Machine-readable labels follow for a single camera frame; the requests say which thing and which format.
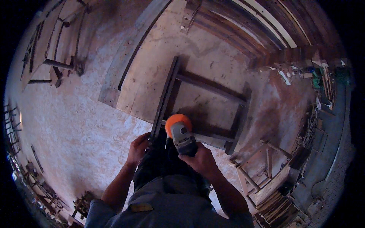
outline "green object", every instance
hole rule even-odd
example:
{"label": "green object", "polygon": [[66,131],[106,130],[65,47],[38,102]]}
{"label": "green object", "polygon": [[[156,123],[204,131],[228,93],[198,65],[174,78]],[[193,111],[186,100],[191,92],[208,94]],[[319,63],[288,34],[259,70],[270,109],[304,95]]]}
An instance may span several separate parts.
{"label": "green object", "polygon": [[318,75],[317,75],[317,73],[316,73],[315,71],[313,71],[313,72],[312,72],[312,74],[313,74],[313,76],[314,76],[315,78],[318,78]]}
{"label": "green object", "polygon": [[319,80],[319,78],[318,78],[318,74],[316,73],[316,71],[315,71],[315,70],[313,70],[313,71],[312,71],[312,75],[313,75],[313,77],[312,77],[312,81],[313,81],[313,88],[315,88],[315,89],[320,89],[320,85],[319,85],[320,80]]}
{"label": "green object", "polygon": [[346,68],[338,67],[335,69],[336,82],[343,85],[350,85],[350,72]]}
{"label": "green object", "polygon": [[320,80],[318,78],[313,78],[313,87],[315,89],[320,89],[319,82]]}

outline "workbench leg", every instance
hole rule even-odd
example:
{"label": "workbench leg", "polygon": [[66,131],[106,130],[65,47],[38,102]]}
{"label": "workbench leg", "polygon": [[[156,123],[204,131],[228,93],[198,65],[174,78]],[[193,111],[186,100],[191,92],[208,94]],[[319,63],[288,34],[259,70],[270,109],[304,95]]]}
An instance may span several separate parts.
{"label": "workbench leg", "polygon": [[256,191],[260,191],[261,188],[256,184],[256,182],[242,169],[239,167],[239,170],[242,172],[246,180],[256,189]]}
{"label": "workbench leg", "polygon": [[266,144],[268,145],[269,147],[273,148],[274,150],[282,153],[284,156],[286,156],[287,158],[291,159],[293,156],[291,154],[289,154],[288,152],[286,152],[285,150],[279,148],[279,147],[276,147],[275,145],[273,145],[270,141],[264,141],[264,140],[260,140],[260,145],[262,144]]}
{"label": "workbench leg", "polygon": [[272,180],[273,179],[273,177],[272,177],[273,163],[272,163],[271,151],[269,151],[269,148],[266,148],[266,157],[267,157],[267,162],[268,162],[268,178],[270,178],[270,180]]}
{"label": "workbench leg", "polygon": [[41,79],[32,79],[28,82],[28,84],[43,84],[43,83],[51,83],[52,80],[41,80]]}

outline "hand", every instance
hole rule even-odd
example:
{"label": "hand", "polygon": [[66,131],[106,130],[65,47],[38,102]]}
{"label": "hand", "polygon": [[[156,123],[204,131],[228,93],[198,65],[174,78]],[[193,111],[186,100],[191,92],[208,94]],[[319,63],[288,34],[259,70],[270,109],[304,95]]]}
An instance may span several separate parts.
{"label": "hand", "polygon": [[129,147],[128,157],[127,157],[127,164],[131,165],[139,165],[143,156],[145,155],[145,150],[148,146],[148,137],[150,136],[151,132],[144,133],[143,135],[138,136]]}
{"label": "hand", "polygon": [[198,151],[194,157],[179,154],[179,158],[190,165],[196,172],[204,178],[210,180],[220,173],[217,164],[213,158],[212,152],[201,142],[196,143]]}

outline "blue shirt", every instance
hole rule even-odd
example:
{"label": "blue shirt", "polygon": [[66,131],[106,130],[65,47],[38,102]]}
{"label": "blue shirt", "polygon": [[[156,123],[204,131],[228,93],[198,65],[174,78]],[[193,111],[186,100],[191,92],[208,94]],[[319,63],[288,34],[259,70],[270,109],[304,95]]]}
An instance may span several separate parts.
{"label": "blue shirt", "polygon": [[[181,194],[164,192],[168,184]],[[127,210],[117,214],[102,200],[91,201],[85,228],[91,227],[247,227],[252,215],[241,213],[226,219],[216,213],[188,177],[157,177],[136,191]]]}

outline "orange sanding disc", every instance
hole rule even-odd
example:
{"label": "orange sanding disc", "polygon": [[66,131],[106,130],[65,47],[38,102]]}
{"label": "orange sanding disc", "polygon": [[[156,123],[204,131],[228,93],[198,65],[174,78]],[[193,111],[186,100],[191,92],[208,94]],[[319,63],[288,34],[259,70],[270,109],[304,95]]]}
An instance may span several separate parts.
{"label": "orange sanding disc", "polygon": [[175,115],[170,116],[167,119],[166,124],[165,124],[166,133],[170,138],[172,138],[171,126],[174,123],[177,123],[177,122],[180,122],[180,121],[182,121],[184,123],[185,127],[187,128],[187,130],[191,132],[192,125],[191,125],[190,119],[186,115],[175,114]]}

